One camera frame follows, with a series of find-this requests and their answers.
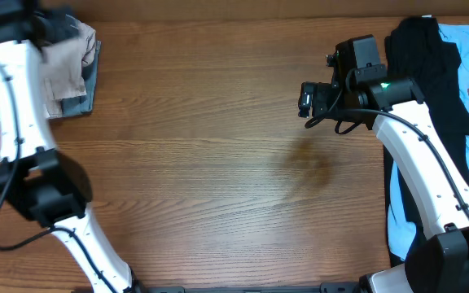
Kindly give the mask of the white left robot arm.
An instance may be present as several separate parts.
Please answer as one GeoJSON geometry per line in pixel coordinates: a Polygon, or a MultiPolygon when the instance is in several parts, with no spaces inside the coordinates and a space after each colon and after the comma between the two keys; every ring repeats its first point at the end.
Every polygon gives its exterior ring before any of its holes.
{"type": "Polygon", "coordinates": [[[144,292],[115,252],[94,214],[85,170],[59,151],[43,111],[40,69],[44,46],[78,37],[77,19],[37,1],[0,1],[0,211],[9,203],[42,232],[0,251],[14,251],[48,234],[71,253],[95,292],[144,292]]]}

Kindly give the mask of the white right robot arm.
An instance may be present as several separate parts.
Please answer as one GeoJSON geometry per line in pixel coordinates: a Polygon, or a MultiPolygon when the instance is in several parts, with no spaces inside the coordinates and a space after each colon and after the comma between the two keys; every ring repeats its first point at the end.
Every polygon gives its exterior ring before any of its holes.
{"type": "Polygon", "coordinates": [[[312,128],[324,119],[364,124],[397,164],[423,225],[426,242],[404,263],[364,275],[356,292],[469,292],[469,186],[432,123],[424,96],[409,77],[382,64],[344,72],[336,52],[332,83],[305,82],[299,115],[312,128]]]}

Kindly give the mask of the beige khaki shorts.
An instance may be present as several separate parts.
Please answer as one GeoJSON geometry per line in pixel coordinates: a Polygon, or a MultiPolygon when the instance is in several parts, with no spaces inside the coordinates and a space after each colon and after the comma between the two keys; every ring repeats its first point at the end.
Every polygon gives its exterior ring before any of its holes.
{"type": "Polygon", "coordinates": [[[78,20],[79,36],[43,49],[42,97],[46,118],[63,118],[61,101],[86,94],[82,69],[94,61],[96,31],[78,20]]]}

